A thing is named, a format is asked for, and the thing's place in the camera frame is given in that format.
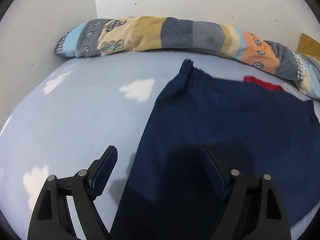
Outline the navy blue jacket red collar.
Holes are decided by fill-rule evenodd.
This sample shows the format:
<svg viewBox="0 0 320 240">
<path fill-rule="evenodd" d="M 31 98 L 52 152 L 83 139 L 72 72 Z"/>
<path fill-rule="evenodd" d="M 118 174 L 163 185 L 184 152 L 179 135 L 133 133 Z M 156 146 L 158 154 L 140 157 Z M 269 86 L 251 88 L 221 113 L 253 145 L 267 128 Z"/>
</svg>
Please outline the navy blue jacket red collar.
<svg viewBox="0 0 320 240">
<path fill-rule="evenodd" d="M 229 168 L 269 174 L 290 225 L 319 202 L 319 120 L 313 102 L 211 77 L 185 60 L 159 94 L 120 200 L 114 239 L 207 239 L 223 211 L 222 178 L 203 164 L 207 146 Z"/>
</svg>

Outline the light blue cloud bedsheet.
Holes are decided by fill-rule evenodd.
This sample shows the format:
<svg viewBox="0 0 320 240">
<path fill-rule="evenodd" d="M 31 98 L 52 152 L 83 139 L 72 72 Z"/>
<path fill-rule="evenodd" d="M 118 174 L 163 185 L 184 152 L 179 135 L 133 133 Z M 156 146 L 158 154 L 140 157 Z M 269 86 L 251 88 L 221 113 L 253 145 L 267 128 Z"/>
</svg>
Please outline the light blue cloud bedsheet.
<svg viewBox="0 0 320 240">
<path fill-rule="evenodd" d="M 1 130 L 1 211 L 21 239 L 47 177 L 73 176 L 113 145 L 118 161 L 95 201 L 111 228 L 155 100 L 186 59 L 213 77 L 255 76 L 307 100 L 291 82 L 213 55 L 167 50 L 68 60 L 19 103 Z"/>
</svg>

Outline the wooden headboard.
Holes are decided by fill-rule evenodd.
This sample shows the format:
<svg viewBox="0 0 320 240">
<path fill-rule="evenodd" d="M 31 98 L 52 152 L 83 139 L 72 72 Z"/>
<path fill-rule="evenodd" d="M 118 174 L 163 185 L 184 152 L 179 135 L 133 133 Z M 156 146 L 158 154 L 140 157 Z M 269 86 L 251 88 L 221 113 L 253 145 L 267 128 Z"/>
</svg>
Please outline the wooden headboard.
<svg viewBox="0 0 320 240">
<path fill-rule="evenodd" d="M 305 55 L 320 57 L 320 43 L 305 33 L 302 33 L 297 52 Z"/>
</svg>

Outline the rolled patchwork quilt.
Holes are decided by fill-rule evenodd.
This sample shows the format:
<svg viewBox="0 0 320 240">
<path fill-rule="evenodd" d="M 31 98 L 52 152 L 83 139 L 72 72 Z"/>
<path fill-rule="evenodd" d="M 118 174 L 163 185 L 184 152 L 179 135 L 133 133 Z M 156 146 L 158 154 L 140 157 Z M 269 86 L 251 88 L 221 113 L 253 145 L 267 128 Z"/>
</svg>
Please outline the rolled patchwork quilt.
<svg viewBox="0 0 320 240">
<path fill-rule="evenodd" d="M 55 53 L 74 58 L 160 49 L 233 59 L 292 81 L 301 93 L 319 99 L 319 57 L 294 52 L 240 28 L 212 22 L 151 16 L 98 18 L 63 35 Z"/>
</svg>

